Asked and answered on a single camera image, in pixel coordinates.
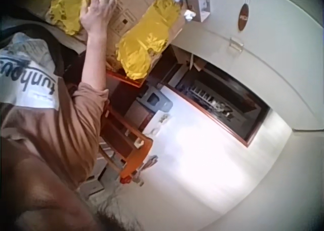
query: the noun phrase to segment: white wall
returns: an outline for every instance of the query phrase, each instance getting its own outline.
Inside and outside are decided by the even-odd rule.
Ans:
[[[146,231],[197,231],[241,202],[270,170],[291,134],[271,112],[246,148],[180,96],[173,102],[150,155],[158,163],[143,173],[144,186],[126,185],[120,204]]]
[[[244,2],[250,6],[250,16],[245,30],[239,32]],[[292,128],[324,128],[322,27],[289,0],[211,3],[211,16],[204,23],[188,23],[173,44],[239,80],[246,73],[244,84]],[[231,37],[244,44],[242,54],[229,48]],[[273,99],[269,92],[281,98]]]
[[[314,228],[324,218],[323,151],[323,137],[292,135],[256,189],[201,231],[321,230]]]

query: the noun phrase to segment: orange chair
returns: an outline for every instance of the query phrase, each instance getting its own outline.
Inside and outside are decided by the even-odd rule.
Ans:
[[[105,107],[104,114],[101,118],[100,136],[126,163],[124,168],[119,168],[105,151],[99,148],[100,153],[105,157],[109,165],[119,172],[121,179],[130,178],[136,174],[136,170],[142,166],[143,161],[153,145],[151,138],[143,135],[109,105]],[[135,142],[139,141],[141,142],[141,146],[137,147]]]

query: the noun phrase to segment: brown plaque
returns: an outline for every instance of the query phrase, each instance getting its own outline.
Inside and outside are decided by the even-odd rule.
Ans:
[[[249,5],[244,4],[241,8],[241,11],[239,12],[239,17],[238,17],[238,29],[240,31],[243,31],[243,29],[247,25],[248,19],[249,19]]]

